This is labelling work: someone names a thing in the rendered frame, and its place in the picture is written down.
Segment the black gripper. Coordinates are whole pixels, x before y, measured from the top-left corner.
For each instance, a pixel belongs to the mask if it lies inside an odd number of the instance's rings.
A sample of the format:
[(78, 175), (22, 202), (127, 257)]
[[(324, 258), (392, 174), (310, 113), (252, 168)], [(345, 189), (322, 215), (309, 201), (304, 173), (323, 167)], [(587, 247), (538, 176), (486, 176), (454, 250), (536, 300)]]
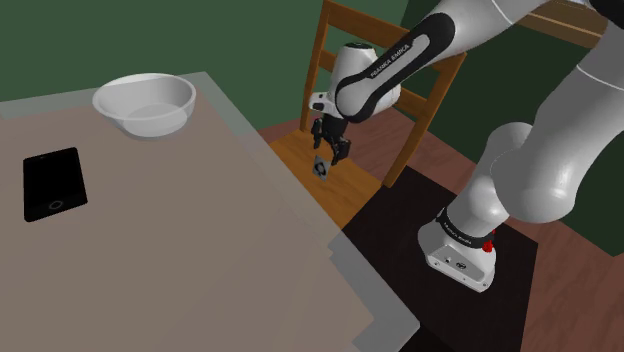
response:
[(314, 139), (313, 148), (317, 149), (323, 139), (327, 141), (333, 152), (332, 166), (348, 157), (351, 141), (344, 138), (347, 126), (347, 120), (336, 118), (329, 114), (324, 114), (322, 117), (316, 118), (312, 124), (311, 134)]

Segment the small grey card black mark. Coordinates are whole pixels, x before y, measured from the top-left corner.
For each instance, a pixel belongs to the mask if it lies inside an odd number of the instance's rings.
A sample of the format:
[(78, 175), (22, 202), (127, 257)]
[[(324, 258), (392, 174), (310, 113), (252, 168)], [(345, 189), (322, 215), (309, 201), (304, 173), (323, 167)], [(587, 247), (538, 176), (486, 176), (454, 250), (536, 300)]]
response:
[(316, 155), (313, 162), (312, 172), (322, 181), (326, 181), (330, 170), (331, 163)]

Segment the wooden chair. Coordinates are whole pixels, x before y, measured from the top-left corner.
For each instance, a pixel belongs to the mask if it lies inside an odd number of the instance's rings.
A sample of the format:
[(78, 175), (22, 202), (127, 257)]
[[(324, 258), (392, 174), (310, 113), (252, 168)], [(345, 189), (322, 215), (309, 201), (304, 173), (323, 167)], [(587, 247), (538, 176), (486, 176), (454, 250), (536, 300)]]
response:
[[(405, 28), (374, 18), (333, 0), (323, 0), (305, 82), (305, 98), (311, 96), (319, 70), (334, 69), (336, 55), (324, 49), (328, 28), (331, 26), (379, 46), (391, 45), (407, 32)], [(314, 156), (320, 155), (328, 158), (331, 156), (331, 148), (327, 145), (322, 145), (318, 149), (312, 147), (312, 135), (306, 128), (310, 120), (311, 109), (306, 105), (302, 106), (297, 129), (272, 141), (270, 147), (333, 222), (342, 228), (381, 187), (393, 186), (422, 139), (428, 135), (427, 129), (465, 58), (466, 55), (461, 53), (433, 65), (433, 69), (438, 72), (438, 77), (426, 98), (406, 88), (402, 90), (395, 107), (416, 116), (418, 120), (409, 125), (410, 132), (403, 132), (399, 136), (398, 143), (401, 146), (393, 155), (392, 164), (384, 170), (384, 177), (381, 180), (360, 168), (350, 158), (331, 167), (328, 179), (325, 181), (313, 175)]]

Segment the dark robot stand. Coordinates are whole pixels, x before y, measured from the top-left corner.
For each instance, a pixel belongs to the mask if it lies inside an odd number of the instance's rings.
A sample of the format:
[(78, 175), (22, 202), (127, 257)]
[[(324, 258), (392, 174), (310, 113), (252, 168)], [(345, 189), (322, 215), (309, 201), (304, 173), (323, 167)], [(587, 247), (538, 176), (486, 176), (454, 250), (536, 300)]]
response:
[(499, 226), (495, 278), (482, 293), (430, 268), (417, 231), (454, 196), (407, 167), (343, 231), (421, 323), (400, 352), (521, 352), (538, 245)]

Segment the white bowl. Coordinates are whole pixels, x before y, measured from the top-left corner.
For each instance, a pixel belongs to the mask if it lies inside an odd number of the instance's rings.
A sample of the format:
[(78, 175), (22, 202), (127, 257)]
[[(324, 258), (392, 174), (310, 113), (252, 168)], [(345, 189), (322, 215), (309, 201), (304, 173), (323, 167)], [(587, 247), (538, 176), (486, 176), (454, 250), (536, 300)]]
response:
[(140, 138), (163, 137), (186, 125), (197, 91), (188, 80), (164, 73), (140, 73), (98, 88), (93, 107), (119, 129)]

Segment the black smartphone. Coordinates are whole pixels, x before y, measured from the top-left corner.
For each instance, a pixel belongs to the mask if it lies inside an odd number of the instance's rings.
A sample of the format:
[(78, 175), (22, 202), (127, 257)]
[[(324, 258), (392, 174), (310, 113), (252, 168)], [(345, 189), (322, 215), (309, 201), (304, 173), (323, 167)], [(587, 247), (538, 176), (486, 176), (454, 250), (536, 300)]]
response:
[(88, 203), (76, 147), (23, 160), (23, 217), (26, 222)]

